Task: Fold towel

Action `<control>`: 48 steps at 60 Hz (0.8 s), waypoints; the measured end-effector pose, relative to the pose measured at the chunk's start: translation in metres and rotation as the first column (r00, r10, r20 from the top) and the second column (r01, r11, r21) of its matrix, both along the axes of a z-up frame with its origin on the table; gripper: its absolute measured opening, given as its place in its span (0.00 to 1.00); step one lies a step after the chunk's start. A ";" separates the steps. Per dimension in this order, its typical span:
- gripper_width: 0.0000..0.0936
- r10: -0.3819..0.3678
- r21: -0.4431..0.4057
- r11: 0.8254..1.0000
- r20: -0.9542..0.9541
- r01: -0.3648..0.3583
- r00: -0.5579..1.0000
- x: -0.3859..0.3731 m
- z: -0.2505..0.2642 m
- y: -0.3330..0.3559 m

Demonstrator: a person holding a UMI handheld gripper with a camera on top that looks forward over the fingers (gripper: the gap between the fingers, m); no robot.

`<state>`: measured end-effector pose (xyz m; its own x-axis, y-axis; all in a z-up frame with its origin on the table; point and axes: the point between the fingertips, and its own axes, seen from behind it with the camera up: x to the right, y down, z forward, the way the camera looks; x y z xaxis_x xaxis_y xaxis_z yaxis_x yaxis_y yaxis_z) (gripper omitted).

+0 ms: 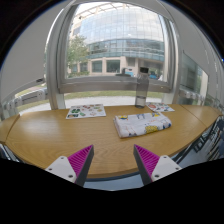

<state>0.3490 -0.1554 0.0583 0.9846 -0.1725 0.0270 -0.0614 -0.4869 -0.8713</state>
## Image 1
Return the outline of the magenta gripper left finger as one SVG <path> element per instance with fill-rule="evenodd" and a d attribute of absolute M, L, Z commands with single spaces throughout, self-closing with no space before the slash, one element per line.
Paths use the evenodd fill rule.
<path fill-rule="evenodd" d="M 69 157 L 60 156 L 46 171 L 65 180 L 83 186 L 94 156 L 94 146 L 87 146 Z"/>

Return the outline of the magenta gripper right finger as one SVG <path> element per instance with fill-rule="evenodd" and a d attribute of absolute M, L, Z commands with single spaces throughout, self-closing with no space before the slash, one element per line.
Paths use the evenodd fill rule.
<path fill-rule="evenodd" d="M 133 154 L 144 185 L 181 170 L 169 156 L 158 156 L 139 145 L 134 145 Z"/>

